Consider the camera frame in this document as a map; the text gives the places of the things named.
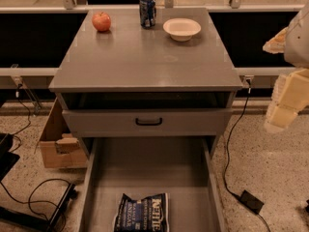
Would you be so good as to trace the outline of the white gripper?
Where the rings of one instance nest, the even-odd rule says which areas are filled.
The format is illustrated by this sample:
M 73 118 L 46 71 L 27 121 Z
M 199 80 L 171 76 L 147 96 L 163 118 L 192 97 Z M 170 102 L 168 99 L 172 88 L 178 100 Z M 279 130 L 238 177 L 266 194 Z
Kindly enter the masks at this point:
M 269 133 L 278 133 L 295 119 L 295 111 L 309 104 L 309 70 L 296 69 L 288 75 L 280 74 L 274 84 L 272 100 L 264 127 Z

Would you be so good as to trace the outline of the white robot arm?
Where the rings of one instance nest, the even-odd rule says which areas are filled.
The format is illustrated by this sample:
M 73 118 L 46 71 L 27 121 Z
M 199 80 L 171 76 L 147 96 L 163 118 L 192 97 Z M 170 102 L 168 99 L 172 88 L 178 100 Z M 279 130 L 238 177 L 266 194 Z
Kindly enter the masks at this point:
M 263 51 L 284 54 L 295 66 L 289 74 L 275 81 L 264 127 L 269 133 L 285 130 L 298 113 L 309 105 L 309 4 L 306 4 L 282 29 L 263 46 Z

